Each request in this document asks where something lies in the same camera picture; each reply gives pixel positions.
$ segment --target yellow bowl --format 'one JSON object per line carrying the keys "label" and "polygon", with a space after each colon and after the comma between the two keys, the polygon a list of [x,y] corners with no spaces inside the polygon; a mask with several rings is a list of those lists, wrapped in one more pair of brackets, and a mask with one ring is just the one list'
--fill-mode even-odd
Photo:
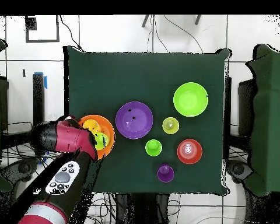
{"label": "yellow bowl", "polygon": [[101,126],[95,120],[86,120],[83,128],[91,131],[93,135],[102,131]]}

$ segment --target bowl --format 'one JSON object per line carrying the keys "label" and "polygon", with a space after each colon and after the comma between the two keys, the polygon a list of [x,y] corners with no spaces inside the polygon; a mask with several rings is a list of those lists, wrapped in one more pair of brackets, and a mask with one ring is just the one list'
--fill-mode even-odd
{"label": "bowl", "polygon": [[118,131],[129,139],[144,137],[151,130],[152,123],[151,110],[147,105],[138,101],[123,105],[115,118]]}
{"label": "bowl", "polygon": [[162,151],[162,144],[158,140],[151,139],[146,143],[145,151],[150,156],[157,156]]}
{"label": "bowl", "polygon": [[197,163],[202,156],[202,148],[199,142],[186,139],[177,148],[177,156],[185,164]]}
{"label": "bowl", "polygon": [[114,128],[108,119],[100,115],[87,115],[81,118],[81,120],[79,121],[79,125],[82,127],[86,120],[95,120],[100,125],[101,132],[106,134],[109,138],[108,145],[104,149],[97,151],[97,157],[98,159],[101,159],[103,158],[103,156],[107,156],[113,149],[113,146],[115,144]]}
{"label": "bowl", "polygon": [[200,84],[187,82],[175,91],[173,96],[175,109],[183,116],[195,117],[208,105],[207,91]]}
{"label": "bowl", "polygon": [[95,148],[96,148],[97,151],[100,151],[100,150],[106,148],[106,146],[109,143],[108,136],[106,134],[102,133],[102,132],[95,133],[94,138],[96,140]]}
{"label": "bowl", "polygon": [[83,128],[88,129],[92,134],[102,131],[101,126],[95,120],[86,120],[83,123]]}
{"label": "bowl", "polygon": [[174,134],[179,130],[180,124],[176,118],[168,117],[163,121],[162,128],[165,133]]}
{"label": "bowl", "polygon": [[157,177],[161,182],[168,183],[173,180],[174,171],[168,164],[163,163],[157,171]]}

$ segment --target red bowl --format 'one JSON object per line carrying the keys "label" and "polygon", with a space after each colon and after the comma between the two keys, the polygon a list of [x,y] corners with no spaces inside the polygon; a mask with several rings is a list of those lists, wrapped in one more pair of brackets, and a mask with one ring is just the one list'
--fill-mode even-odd
{"label": "red bowl", "polygon": [[177,148],[177,156],[185,164],[197,163],[202,156],[202,148],[199,142],[186,139]]}

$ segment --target green table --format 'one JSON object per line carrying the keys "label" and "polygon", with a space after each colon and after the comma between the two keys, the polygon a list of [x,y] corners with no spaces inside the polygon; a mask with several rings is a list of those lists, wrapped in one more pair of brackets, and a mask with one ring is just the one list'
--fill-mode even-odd
{"label": "green table", "polygon": [[[78,118],[98,114],[115,129],[115,145],[102,163],[95,192],[226,194],[221,167],[224,68],[229,55],[227,49],[216,54],[147,54],[65,48],[65,114]],[[175,90],[186,82],[197,82],[208,92],[208,107],[197,117],[183,117],[173,106]],[[153,113],[151,131],[137,140],[123,137],[115,125],[117,111],[130,101],[145,103]],[[176,134],[162,130],[166,117],[178,119]],[[145,152],[145,144],[152,138],[163,145],[156,157]],[[179,143],[188,138],[203,148],[201,160],[193,165],[181,163],[177,157]],[[161,163],[174,169],[169,183],[157,178]]]}
{"label": "green table", "polygon": [[267,45],[254,48],[249,62],[258,92],[253,101],[251,165],[255,172],[246,180],[257,196],[280,192],[280,52]]}

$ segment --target small yellow bowl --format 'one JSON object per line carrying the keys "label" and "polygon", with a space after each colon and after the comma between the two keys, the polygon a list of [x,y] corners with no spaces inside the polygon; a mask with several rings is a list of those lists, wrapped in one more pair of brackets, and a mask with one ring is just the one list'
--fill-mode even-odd
{"label": "small yellow bowl", "polygon": [[101,126],[95,120],[86,120],[83,128],[91,131],[93,135],[102,131]]}
{"label": "small yellow bowl", "polygon": [[174,134],[179,130],[180,124],[176,118],[169,117],[163,121],[162,128],[165,133]]}

